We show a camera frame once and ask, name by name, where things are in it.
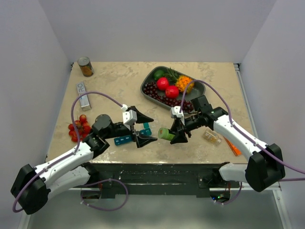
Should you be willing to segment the green pill bottle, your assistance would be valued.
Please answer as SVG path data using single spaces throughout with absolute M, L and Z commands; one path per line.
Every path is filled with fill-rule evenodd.
M 158 131 L 158 137 L 160 139 L 172 141 L 172 139 L 175 137 L 175 135 L 171 134 L 169 129 L 161 127 Z

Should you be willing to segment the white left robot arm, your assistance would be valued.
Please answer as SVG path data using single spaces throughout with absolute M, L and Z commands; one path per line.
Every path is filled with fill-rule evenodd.
M 20 205 L 21 211 L 31 215 L 48 199 L 69 188 L 96 186 L 99 176 L 86 166 L 110 146 L 107 139 L 130 135 L 141 148 L 157 138 L 141 134 L 135 130 L 134 124 L 153 121 L 135 106 L 123 107 L 121 122 L 114 123 L 107 114 L 97 116 L 90 133 L 74 148 L 49 162 L 35 167 L 26 164 L 19 170 L 10 190 L 15 197 L 13 212 L 19 212 L 16 205 Z

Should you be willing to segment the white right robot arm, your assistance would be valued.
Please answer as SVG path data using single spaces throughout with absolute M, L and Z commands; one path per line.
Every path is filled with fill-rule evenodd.
M 213 184 L 224 187 L 229 181 L 245 182 L 261 192 L 285 177 L 282 151 L 276 144 L 268 145 L 240 127 L 221 107 L 213 108 L 206 97 L 192 100 L 195 115 L 184 117 L 180 106 L 171 108 L 174 119 L 169 133 L 170 143 L 186 143 L 191 131 L 206 126 L 228 139 L 247 160 L 247 164 L 226 163 L 212 176 Z

